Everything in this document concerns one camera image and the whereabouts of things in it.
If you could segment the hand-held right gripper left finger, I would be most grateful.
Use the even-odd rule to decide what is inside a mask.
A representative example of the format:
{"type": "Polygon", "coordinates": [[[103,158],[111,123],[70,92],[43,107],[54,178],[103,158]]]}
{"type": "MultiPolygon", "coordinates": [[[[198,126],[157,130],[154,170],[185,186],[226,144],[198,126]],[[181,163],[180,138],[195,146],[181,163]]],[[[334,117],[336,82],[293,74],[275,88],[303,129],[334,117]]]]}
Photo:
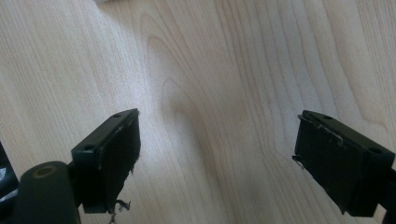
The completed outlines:
{"type": "Polygon", "coordinates": [[[138,116],[137,109],[110,116],[71,150],[72,186],[86,213],[115,209],[140,154],[138,116]]]}

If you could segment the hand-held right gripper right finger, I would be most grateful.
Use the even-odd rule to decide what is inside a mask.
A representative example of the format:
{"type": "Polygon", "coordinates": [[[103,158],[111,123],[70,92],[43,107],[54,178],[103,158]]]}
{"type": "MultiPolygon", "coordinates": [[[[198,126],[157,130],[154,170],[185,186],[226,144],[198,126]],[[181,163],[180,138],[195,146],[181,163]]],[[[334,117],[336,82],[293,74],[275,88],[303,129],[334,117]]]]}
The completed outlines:
{"type": "Polygon", "coordinates": [[[292,159],[341,212],[372,217],[382,206],[396,217],[396,153],[327,115],[305,110],[299,120],[292,159]]]}

